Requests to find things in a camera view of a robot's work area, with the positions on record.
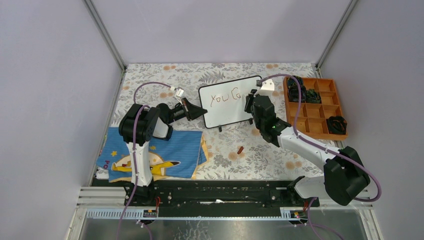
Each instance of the whiteboard stand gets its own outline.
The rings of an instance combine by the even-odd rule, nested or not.
[[[246,97],[258,88],[257,80],[261,79],[257,75],[199,87],[200,105],[207,110],[204,126],[222,132],[225,125],[244,121],[253,124],[252,115],[245,112]]]

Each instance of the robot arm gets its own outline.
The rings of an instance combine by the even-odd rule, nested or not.
[[[268,96],[260,95],[253,89],[246,97],[244,110],[252,114],[255,126],[265,141],[299,154],[324,172],[324,176],[300,177],[295,181],[294,189],[301,198],[329,196],[336,203],[346,206],[370,183],[369,176],[352,163],[298,138],[293,127],[276,116],[274,105]],[[363,166],[358,153],[349,146],[344,149],[327,147],[305,134],[299,135]]]
[[[119,123],[119,134],[123,137],[124,142],[130,151],[133,152],[133,130],[136,120],[136,115],[142,105],[133,104],[125,116]],[[149,109],[144,108],[136,123],[135,133],[135,159],[133,154],[130,154],[132,167],[131,187],[130,192],[135,187],[136,195],[139,200],[144,201],[151,198],[150,183],[153,176],[149,161],[149,141],[152,137],[168,141],[173,132],[173,127],[170,123],[182,118],[187,118],[189,121],[194,120],[207,113],[207,110],[191,104],[185,97],[180,99],[180,103],[170,109],[166,104],[161,103],[157,107]]]

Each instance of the floral pattern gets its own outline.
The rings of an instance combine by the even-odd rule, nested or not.
[[[277,73],[301,77],[314,75],[310,63],[176,63],[129,64],[111,125],[117,127],[131,107],[135,89],[146,82],[162,82],[184,89],[184,97],[200,106],[198,88],[215,83],[260,75],[263,78]],[[276,91],[271,101],[277,116],[286,119],[282,79],[274,79]],[[166,103],[174,106],[174,94],[159,84],[149,84],[136,95],[139,104],[156,106]],[[172,123],[175,130],[202,131],[209,151],[209,162],[197,169],[197,179],[226,180],[293,180],[298,176],[322,175],[315,165],[296,153],[267,144],[254,125],[247,121],[218,128],[206,129],[203,118],[193,121],[186,118]],[[334,145],[332,141],[324,143]]]

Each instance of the blue cloth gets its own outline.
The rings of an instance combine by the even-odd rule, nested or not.
[[[161,162],[179,162],[172,167],[165,168],[165,176],[189,179],[196,167],[207,161],[201,141],[201,131],[174,130],[169,141],[152,138],[149,142],[149,152],[155,154],[158,159],[161,159]],[[129,155],[130,151],[122,136],[119,135],[118,128],[109,127],[106,142],[96,161],[99,167],[108,170],[109,182],[129,181],[130,171],[112,170],[113,163],[117,163],[123,158],[129,160]]]

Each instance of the purple cable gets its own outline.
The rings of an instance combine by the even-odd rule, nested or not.
[[[134,96],[132,97],[132,99],[134,100],[134,103],[135,103],[135,104],[137,103],[137,102],[136,102],[136,94],[137,94],[138,90],[139,90],[139,89],[141,89],[143,86],[145,86],[145,85],[147,85],[147,84],[160,84],[160,85],[163,85],[163,86],[165,86],[165,87],[171,88],[171,86],[170,86],[170,85],[168,85],[168,84],[166,84],[166,83],[163,83],[163,82],[158,82],[158,81],[149,81],[149,82],[145,82],[145,83],[141,84],[140,86],[138,86],[138,87],[135,89],[135,91],[134,91]]]
[[[148,105],[143,105],[143,106],[140,107],[140,109],[137,112],[137,115],[135,116],[134,127],[132,128],[132,159],[134,159],[134,172],[136,174],[138,174],[137,160],[136,160],[136,130],[137,130],[137,122],[139,121],[140,114],[142,113],[144,108],[150,108],[150,107]],[[128,198],[128,201],[126,202],[126,205],[123,208],[122,214],[120,215],[120,218],[119,218],[118,229],[116,230],[116,240],[119,239],[119,232],[120,232],[120,229],[121,229],[122,218],[124,217],[125,211],[127,210],[128,206],[131,203],[131,200],[134,197],[134,194],[136,193],[136,188],[137,188],[138,182],[139,182],[139,178],[137,176],[135,176],[135,183],[134,183],[134,188],[132,189],[132,192],[131,192],[131,196]]]
[[[303,224],[303,223],[299,223],[299,224],[296,224],[296,227],[298,228],[298,227],[306,227],[307,225],[313,225],[314,227],[316,227],[316,228],[321,228],[321,229],[325,229],[325,230],[328,230],[328,231],[330,231],[330,232],[332,232],[332,233],[334,233],[335,235],[337,235],[341,240],[345,240],[345,238],[340,234],[340,233],[338,233],[337,231],[335,231],[334,229],[332,229],[332,228],[329,228],[328,226],[324,226],[324,225],[321,225],[321,224],[316,224],[316,223],[307,223],[306,225],[305,224]],[[282,228],[293,228],[293,226],[292,225],[287,225],[287,226],[282,226]]]
[[[319,239],[323,240],[323,239],[321,238],[321,236],[318,234],[318,232],[315,230],[315,228],[314,228],[314,224],[312,224],[312,221],[311,221],[311,214],[310,214],[310,210],[311,210],[312,203],[313,203],[316,199],[317,199],[317,197],[313,197],[313,198],[312,198],[312,200],[310,201],[309,205],[307,206],[307,221],[309,222],[310,228],[312,229],[313,233],[315,233],[315,235],[316,235]]]
[[[275,74],[275,75],[267,76],[267,77],[263,78],[261,80],[261,82],[264,82],[264,81],[266,81],[268,79],[271,79],[271,78],[274,78],[274,77],[289,77],[289,78],[293,79],[296,82],[297,91],[299,93],[301,92],[301,85],[300,85],[300,83],[298,82],[298,80],[294,76],[289,75],[289,74],[283,74],[283,73],[281,73],[281,74]],[[341,155],[340,153],[338,153],[336,151],[333,151],[333,150],[330,150],[330,149],[326,149],[324,146],[321,146],[321,145],[319,145],[319,144],[317,144],[315,142],[309,141],[306,138],[304,138],[301,135],[299,135],[298,130],[296,129],[296,124],[298,122],[298,117],[299,117],[299,113],[301,111],[301,105],[302,105],[302,99],[301,99],[301,96],[300,95],[299,95],[299,101],[298,101],[298,105],[297,105],[297,111],[296,111],[296,115],[294,117],[294,123],[293,123],[294,134],[296,134],[296,136],[299,139],[301,139],[302,141],[304,141],[305,143],[310,144],[310,145],[312,145],[312,146],[314,146],[316,148],[319,148],[321,150],[324,150],[324,151],[326,151],[328,153],[331,153],[333,155],[336,155],[337,157],[340,157],[340,158],[348,161],[349,163],[355,165],[356,167],[358,167],[359,169],[361,169],[362,171],[364,171],[366,174],[368,174],[368,176],[375,182],[375,185],[377,186],[377,195],[374,198],[371,198],[371,199],[362,199],[362,198],[355,197],[354,200],[360,201],[360,202],[366,202],[366,203],[371,203],[371,202],[377,201],[382,196],[382,187],[380,185],[380,182],[377,180],[377,178],[370,171],[368,171],[367,169],[365,169],[365,167],[363,167],[361,164],[357,163],[356,161],[354,161],[350,157],[343,156],[343,155]]]
[[[142,222],[141,225],[147,229],[148,235],[150,236],[150,240],[153,240],[153,234],[152,234],[152,230],[150,229],[150,227],[147,226],[147,224],[144,224],[144,222]]]

